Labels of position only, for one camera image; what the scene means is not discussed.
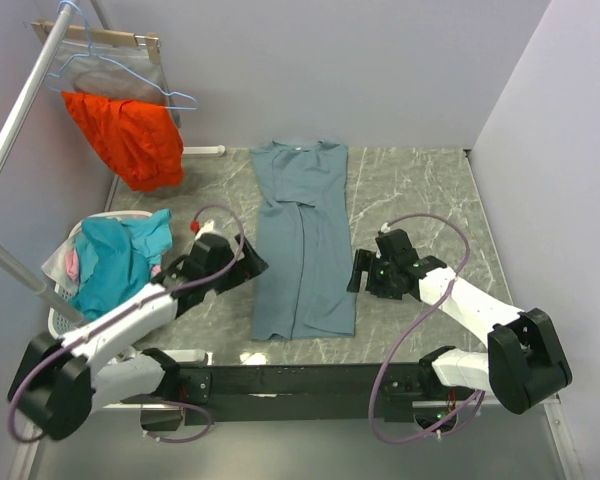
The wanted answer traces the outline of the slate blue polo shirt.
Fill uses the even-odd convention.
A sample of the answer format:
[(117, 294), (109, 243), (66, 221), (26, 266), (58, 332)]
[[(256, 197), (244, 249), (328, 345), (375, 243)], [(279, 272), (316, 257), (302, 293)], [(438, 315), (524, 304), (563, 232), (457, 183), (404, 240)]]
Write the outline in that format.
[(269, 266), (256, 280), (252, 338), (353, 336), (347, 147), (271, 142), (251, 159), (262, 195), (256, 250)]

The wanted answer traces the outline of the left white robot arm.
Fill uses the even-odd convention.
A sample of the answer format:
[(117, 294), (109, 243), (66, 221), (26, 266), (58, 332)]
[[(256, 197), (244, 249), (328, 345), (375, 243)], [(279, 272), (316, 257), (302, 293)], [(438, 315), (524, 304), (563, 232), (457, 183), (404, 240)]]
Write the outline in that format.
[(267, 263), (241, 234), (233, 240), (203, 233), (187, 255), (162, 269), (137, 294), (88, 325), (55, 338), (42, 333), (28, 344), (7, 395), (7, 428), (12, 439), (28, 443), (16, 429), (23, 414), (44, 437), (62, 440), (88, 417), (138, 396), (179, 410), (196, 410), (176, 400), (181, 365), (157, 348), (115, 358), (152, 331), (165, 326), (213, 292), (232, 290), (264, 273)]

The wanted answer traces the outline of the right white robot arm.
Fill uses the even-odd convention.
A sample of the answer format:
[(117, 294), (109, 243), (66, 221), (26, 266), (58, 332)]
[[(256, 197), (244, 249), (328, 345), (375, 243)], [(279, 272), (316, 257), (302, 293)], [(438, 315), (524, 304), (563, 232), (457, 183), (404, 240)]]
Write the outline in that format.
[(421, 358), (421, 393), (440, 399), (453, 387), (492, 394), (522, 414), (572, 383), (573, 375), (549, 315), (508, 305), (459, 278), (434, 256), (421, 257), (402, 229), (376, 238), (378, 250), (359, 249), (348, 291), (390, 300), (410, 295), (473, 334), (485, 352), (444, 346)]

